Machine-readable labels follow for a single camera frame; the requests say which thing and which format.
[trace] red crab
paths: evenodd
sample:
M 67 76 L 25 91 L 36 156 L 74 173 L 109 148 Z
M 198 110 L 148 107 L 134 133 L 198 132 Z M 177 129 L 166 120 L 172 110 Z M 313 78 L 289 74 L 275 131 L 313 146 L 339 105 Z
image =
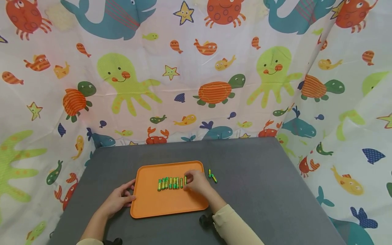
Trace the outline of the red crab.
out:
M 274 123 L 274 121 L 268 120 L 268 122 L 265 123 L 265 126 L 264 126 L 264 128 L 263 128 L 263 131 L 260 131 L 258 137 L 275 137 L 276 134 L 278 133 L 277 130 L 275 130 L 275 129 L 265 129 L 268 125 L 273 124 L 273 123 Z M 278 129 L 280 129 L 280 126 L 282 126 L 282 123 L 283 123 L 283 122 L 281 122 L 280 124 L 277 123 L 277 124 L 276 124 L 276 127 L 277 127 Z
M 234 27 L 236 27 L 236 20 L 238 21 L 238 26 L 240 26 L 241 21 L 238 16 L 241 16 L 243 20 L 246 20 L 245 15 L 240 13 L 243 1 L 244 0 L 208 0 L 208 16 L 204 20 L 209 20 L 205 23 L 205 26 L 208 26 L 211 22 L 210 28 L 212 28 L 214 23 L 220 25 L 233 23 Z
M 351 33 L 355 32 L 355 27 L 358 27 L 358 32 L 362 30 L 362 28 L 366 27 L 366 16 L 369 13 L 369 10 L 374 8 L 376 2 L 370 6 L 368 2 L 364 0 L 345 0 L 342 9 L 339 12 L 338 17 L 336 18 L 336 25 L 341 28 L 350 28 Z
M 48 33 L 48 31 L 44 27 L 49 31 L 52 31 L 47 24 L 42 22 L 44 20 L 49 25 L 52 25 L 49 20 L 42 18 L 42 15 L 37 8 L 37 0 L 34 0 L 34 3 L 27 0 L 6 1 L 5 11 L 7 12 L 9 19 L 17 28 L 16 34 L 19 35 L 19 31 L 21 31 L 20 39 L 23 40 L 23 36 L 25 36 L 27 40 L 30 40 L 29 34 L 32 34 L 38 28 L 42 29 L 45 33 Z
M 59 185 L 58 186 L 58 191 L 54 191 L 54 196 L 56 197 L 57 200 L 60 200 L 60 202 L 63 204 L 63 211 L 65 210 L 65 208 L 68 205 L 68 202 L 71 200 L 71 197 L 73 195 L 73 192 L 76 189 L 76 186 L 78 185 L 78 178 L 76 177 L 75 173 L 70 173 L 69 174 L 71 177 L 69 179 L 67 179 L 67 183 L 72 183 L 73 181 L 76 180 L 76 183 L 73 184 L 71 186 L 71 188 L 69 188 L 69 190 L 67 191 L 67 194 L 65 195 L 64 201 L 61 200 L 61 195 L 63 194 L 63 189 L 62 187 Z
M 169 131 L 167 129 L 165 129 L 164 132 L 161 130 L 161 134 L 166 136 L 166 138 L 158 137 L 158 136 L 150 137 L 150 134 L 152 134 L 153 132 L 155 132 L 155 128 L 151 129 L 151 127 L 148 127 L 147 129 L 148 138 L 146 139 L 146 144 L 151 145 L 151 144 L 167 143 L 167 139 L 169 138 Z

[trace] hand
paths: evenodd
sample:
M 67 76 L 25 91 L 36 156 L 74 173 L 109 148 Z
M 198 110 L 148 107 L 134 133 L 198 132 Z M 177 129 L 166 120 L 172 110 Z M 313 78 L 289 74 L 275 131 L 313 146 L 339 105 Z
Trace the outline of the hand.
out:
M 133 190 L 135 188 L 135 180 L 121 185 L 120 187 L 114 189 L 114 191 L 108 196 L 108 198 L 103 202 L 101 207 L 97 212 L 108 218 L 113 217 L 115 213 L 120 211 L 123 207 L 130 207 L 131 202 L 136 199 L 135 196 L 131 195 L 127 189 Z

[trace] beige sleeve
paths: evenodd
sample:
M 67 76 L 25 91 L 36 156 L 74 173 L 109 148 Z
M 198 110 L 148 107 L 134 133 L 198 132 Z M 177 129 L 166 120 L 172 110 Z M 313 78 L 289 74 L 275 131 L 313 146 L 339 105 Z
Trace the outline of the beige sleeve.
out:
M 212 216 L 215 229 L 228 245 L 264 245 L 254 231 L 241 219 L 229 204 Z
M 86 238 L 79 241 L 76 245 L 103 245 L 103 242 L 93 238 Z

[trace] blue fish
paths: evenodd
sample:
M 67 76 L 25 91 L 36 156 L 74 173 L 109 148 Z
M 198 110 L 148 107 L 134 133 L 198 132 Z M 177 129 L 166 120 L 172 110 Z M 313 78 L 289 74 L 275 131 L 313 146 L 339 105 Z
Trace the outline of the blue fish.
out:
M 323 188 L 319 186 L 318 189 L 319 196 L 316 198 L 318 203 L 325 204 L 328 207 L 334 207 L 335 204 L 328 199 L 324 199 Z M 366 228 L 375 229 L 378 227 L 378 223 L 375 220 L 368 219 L 366 212 L 363 208 L 357 210 L 354 207 L 350 208 L 352 215 L 359 220 L 359 225 L 350 221 L 336 220 L 331 217 L 334 227 L 339 232 L 340 236 L 346 242 L 347 245 L 374 245 L 370 235 L 365 230 Z
M 232 112 L 232 113 L 230 113 L 230 116 L 229 116 L 227 119 L 230 119 L 230 118 L 236 117 L 236 115 L 237 115 L 237 113 L 235 113 L 235 112 Z
M 174 101 L 178 101 L 178 102 L 184 103 L 184 102 L 185 102 L 185 93 L 178 94 L 178 95 L 174 98 Z
M 116 144 L 116 141 L 112 137 L 92 133 L 91 128 L 87 128 L 87 136 L 89 137 L 88 141 L 90 141 L 91 137 L 93 138 L 95 148 L 108 147 Z
M 58 133 L 60 134 L 61 138 L 62 138 L 63 135 L 65 135 L 65 133 L 67 132 L 67 131 L 65 130 L 65 128 L 63 127 L 63 125 L 61 125 L 61 123 L 58 124 L 57 131 L 58 131 Z
M 292 134 L 298 135 L 301 137 L 306 137 L 306 138 L 313 138 L 316 136 L 316 129 L 310 125 L 309 123 L 299 119 L 299 115 L 301 114 L 300 111 L 298 110 L 298 107 L 295 106 L 295 108 L 292 109 L 295 114 L 296 118 L 283 123 L 282 128 L 289 130 Z
M 299 0 L 289 15 L 284 18 L 278 16 L 278 9 L 286 0 L 264 0 L 269 9 L 268 21 L 272 28 L 281 33 L 304 34 L 309 27 L 327 15 L 336 0 Z
M 152 8 L 156 0 L 106 0 L 100 23 L 93 23 L 86 17 L 90 7 L 89 0 L 79 0 L 79 7 L 66 0 L 60 2 L 76 16 L 81 27 L 94 36 L 129 40 L 133 38 L 140 24 L 155 12 L 155 9 L 146 10 Z
M 105 122 L 105 121 L 103 121 L 103 120 L 102 120 L 102 121 L 100 121 L 100 122 L 99 122 L 99 124 L 101 124 L 100 128 L 103 128 L 104 126 L 106 126 L 106 125 L 107 125 L 107 124 L 106 124 L 106 122 Z
M 383 153 L 381 153 L 375 149 L 365 148 L 365 149 L 362 149 L 362 151 L 365 154 L 365 156 L 368 159 L 368 162 L 370 164 L 374 164 L 375 162 L 378 162 L 380 159 L 385 157 L 385 155 Z
M 214 125 L 213 121 L 210 121 L 209 123 L 201 123 L 203 124 L 202 126 L 200 126 L 201 129 L 208 129 L 207 134 L 205 134 L 202 140 L 222 140 L 228 139 L 230 138 L 230 136 L 233 135 L 233 130 L 229 127 L 219 126 L 212 128 L 212 125 Z

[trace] cartoon turtle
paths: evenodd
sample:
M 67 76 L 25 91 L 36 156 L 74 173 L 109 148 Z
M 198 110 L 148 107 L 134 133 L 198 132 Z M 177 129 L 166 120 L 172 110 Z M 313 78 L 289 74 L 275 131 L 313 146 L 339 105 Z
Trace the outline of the cartoon turtle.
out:
M 89 111 L 89 107 L 93 104 L 86 100 L 86 97 L 94 95 L 97 89 L 91 82 L 83 81 L 78 84 L 78 89 L 66 89 L 67 93 L 63 98 L 63 106 L 65 112 L 68 114 L 67 120 L 71 118 L 72 122 L 76 122 L 78 119 L 76 114 L 80 115 L 80 110 L 86 109 Z
M 301 98 L 303 100 L 310 97 L 314 98 L 316 102 L 319 102 L 320 99 L 328 100 L 329 96 L 325 94 L 326 92 L 341 94 L 345 91 L 344 84 L 341 81 L 332 79 L 322 84 L 316 77 L 308 74 L 305 76 L 305 80 L 299 84 L 298 89 L 302 89 Z
M 193 96 L 198 105 L 205 105 L 208 103 L 209 108 L 214 108 L 215 104 L 222 102 L 226 104 L 228 98 L 234 98 L 235 94 L 231 92 L 232 89 L 242 88 L 245 84 L 245 76 L 243 74 L 234 75 L 229 82 L 211 82 L 204 84 L 199 89 L 199 95 Z

